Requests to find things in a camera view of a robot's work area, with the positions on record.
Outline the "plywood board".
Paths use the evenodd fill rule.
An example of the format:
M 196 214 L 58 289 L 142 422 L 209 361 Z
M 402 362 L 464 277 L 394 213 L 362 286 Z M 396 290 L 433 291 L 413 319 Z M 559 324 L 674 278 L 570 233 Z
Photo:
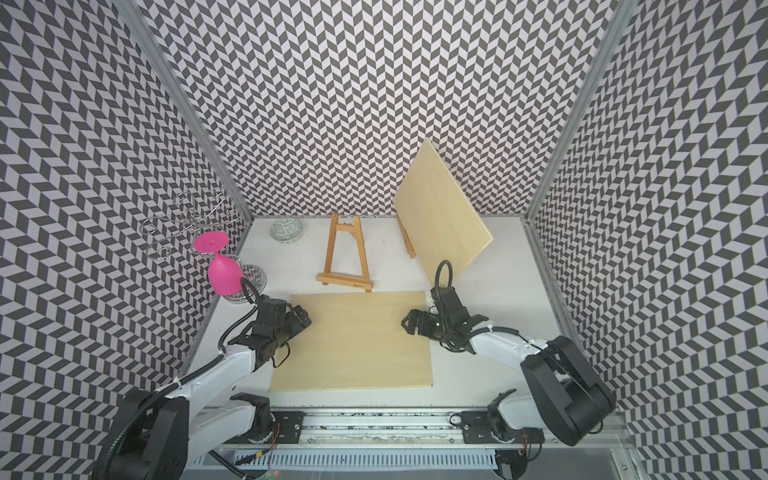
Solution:
M 393 200 L 430 285 L 443 260 L 459 276 L 493 236 L 433 143 L 423 141 Z
M 293 295 L 312 324 L 290 341 L 272 392 L 433 385 L 429 341 L 401 326 L 426 306 L 422 291 Z

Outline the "small wooden easel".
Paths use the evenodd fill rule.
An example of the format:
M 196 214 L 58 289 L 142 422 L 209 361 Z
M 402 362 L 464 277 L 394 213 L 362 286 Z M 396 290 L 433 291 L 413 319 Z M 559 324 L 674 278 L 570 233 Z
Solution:
M 402 235 L 406 252 L 411 259 L 414 259 L 417 256 L 417 254 L 400 216 L 397 216 L 397 222 Z

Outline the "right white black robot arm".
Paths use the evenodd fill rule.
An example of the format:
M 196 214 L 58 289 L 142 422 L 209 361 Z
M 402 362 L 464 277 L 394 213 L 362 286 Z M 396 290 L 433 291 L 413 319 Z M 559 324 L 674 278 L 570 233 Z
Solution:
M 547 429 L 574 446 L 602 431 L 616 408 L 616 394 L 571 339 L 528 339 L 515 328 L 494 325 L 484 315 L 470 314 L 452 287 L 435 287 L 431 295 L 430 310 L 412 309 L 402 320 L 407 334 L 434 340 L 451 353 L 496 360 L 526 382 L 526 395 L 511 388 L 488 404 L 486 418 L 496 439 L 511 442 Z

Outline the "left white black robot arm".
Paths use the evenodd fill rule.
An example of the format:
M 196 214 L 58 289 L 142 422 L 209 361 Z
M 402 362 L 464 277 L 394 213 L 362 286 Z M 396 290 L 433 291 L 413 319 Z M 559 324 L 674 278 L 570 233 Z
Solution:
M 260 296 L 219 337 L 202 367 L 154 391 L 135 388 L 122 400 L 94 462 L 94 479 L 178 479 L 198 458 L 242 437 L 273 442 L 278 433 L 265 396 L 236 393 L 213 400 L 265 364 L 312 324 L 308 312 Z

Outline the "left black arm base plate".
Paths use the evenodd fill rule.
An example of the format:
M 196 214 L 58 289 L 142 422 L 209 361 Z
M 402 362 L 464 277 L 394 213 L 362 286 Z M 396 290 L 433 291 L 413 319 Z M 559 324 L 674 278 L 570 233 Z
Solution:
M 263 445 L 297 444 L 305 416 L 299 410 L 257 413 L 249 429 L 238 440 Z

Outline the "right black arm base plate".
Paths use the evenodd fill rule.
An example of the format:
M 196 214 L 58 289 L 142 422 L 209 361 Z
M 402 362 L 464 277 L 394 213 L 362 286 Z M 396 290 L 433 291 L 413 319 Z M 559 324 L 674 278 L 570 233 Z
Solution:
M 499 414 L 465 410 L 453 414 L 451 422 L 462 433 L 465 444 L 512 443 L 543 444 L 544 433 L 538 428 L 513 429 Z

